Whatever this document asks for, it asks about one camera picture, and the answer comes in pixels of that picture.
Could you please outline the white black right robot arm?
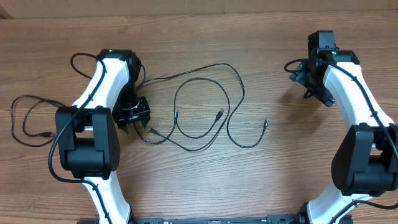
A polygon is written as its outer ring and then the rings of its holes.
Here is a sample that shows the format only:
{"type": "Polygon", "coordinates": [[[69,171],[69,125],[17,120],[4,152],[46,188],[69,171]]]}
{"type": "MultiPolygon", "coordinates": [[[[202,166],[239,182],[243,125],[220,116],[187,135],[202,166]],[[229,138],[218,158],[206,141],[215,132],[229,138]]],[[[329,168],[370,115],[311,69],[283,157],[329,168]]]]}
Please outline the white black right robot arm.
{"type": "Polygon", "coordinates": [[[305,99],[336,104],[347,133],[331,163],[331,184],[279,223],[352,223],[349,213],[360,204],[396,209],[371,199],[397,190],[397,125],[373,97],[356,54],[341,50],[333,31],[318,30],[307,44],[308,57],[297,60],[290,79],[306,88],[305,99]]]}

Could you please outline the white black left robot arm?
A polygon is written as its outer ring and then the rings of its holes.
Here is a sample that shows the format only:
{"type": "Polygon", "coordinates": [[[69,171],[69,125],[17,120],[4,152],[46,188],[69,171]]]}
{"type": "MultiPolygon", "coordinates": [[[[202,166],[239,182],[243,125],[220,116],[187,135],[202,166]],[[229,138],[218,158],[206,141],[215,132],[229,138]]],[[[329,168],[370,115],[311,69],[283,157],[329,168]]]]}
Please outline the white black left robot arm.
{"type": "Polygon", "coordinates": [[[57,135],[50,151],[58,149],[71,182],[86,187],[98,223],[134,223],[116,173],[121,156],[117,130],[150,121],[148,102],[136,88],[142,64],[132,50],[103,49],[94,58],[96,70],[85,91],[55,113],[57,135]]]}

